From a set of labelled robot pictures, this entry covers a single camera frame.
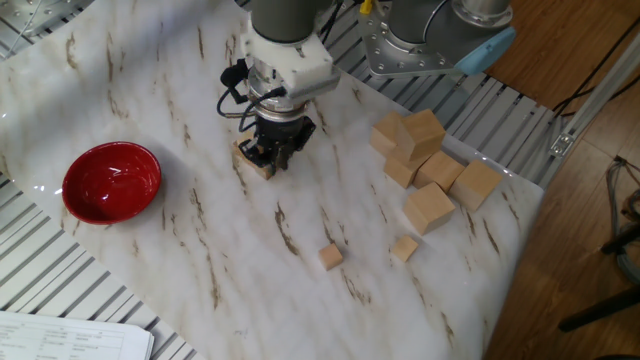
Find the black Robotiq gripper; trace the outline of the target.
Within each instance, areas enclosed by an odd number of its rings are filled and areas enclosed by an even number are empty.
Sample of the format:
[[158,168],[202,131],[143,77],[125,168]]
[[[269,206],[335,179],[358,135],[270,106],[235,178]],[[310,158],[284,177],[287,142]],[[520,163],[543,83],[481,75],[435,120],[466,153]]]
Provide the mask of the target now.
[[259,173],[275,173],[276,169],[269,153],[264,149],[279,146],[277,167],[288,169],[288,162],[295,152],[301,151],[308,142],[316,125],[309,117],[300,117],[287,122],[275,122],[258,116],[255,138],[237,141],[237,149],[244,160]]

